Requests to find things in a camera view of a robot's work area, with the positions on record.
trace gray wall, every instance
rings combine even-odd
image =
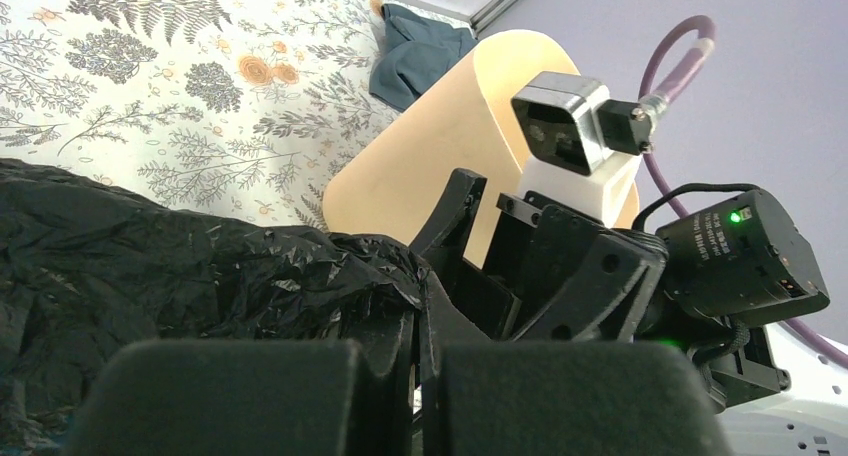
[[[718,25],[717,50],[658,131],[666,177],[772,192],[813,244],[832,297],[805,320],[848,342],[848,0],[522,0],[483,35],[546,33],[614,98],[635,99],[657,43],[699,13]],[[659,194],[646,173],[638,183],[650,201]],[[697,209],[717,199],[683,201]],[[672,217],[666,210],[654,223]]]

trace cable connector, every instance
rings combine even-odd
[[[598,108],[597,116],[609,149],[638,156],[653,148],[655,119],[643,105],[610,99]]]
[[[639,110],[651,121],[651,133],[657,129],[657,125],[668,111],[668,96],[662,92],[655,91],[639,98]]]

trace black plastic bag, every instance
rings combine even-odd
[[[57,447],[131,342],[343,335],[420,309],[428,271],[385,236],[172,211],[0,159],[0,454]]]

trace bolt hole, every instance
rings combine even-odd
[[[560,340],[571,339],[571,328],[561,324],[551,331],[551,338]]]
[[[617,255],[608,254],[604,256],[604,259],[601,261],[601,268],[603,268],[605,273],[611,274],[618,269],[619,263],[621,263],[621,260],[618,259]]]

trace beige cylinder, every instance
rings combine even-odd
[[[466,168],[488,178],[465,252],[482,266],[500,214],[497,197],[516,191],[530,155],[510,99],[543,71],[579,74],[544,34],[514,30],[481,41],[330,181],[323,202],[329,229],[409,244],[451,172]],[[638,207],[634,188],[622,215],[628,224]]]

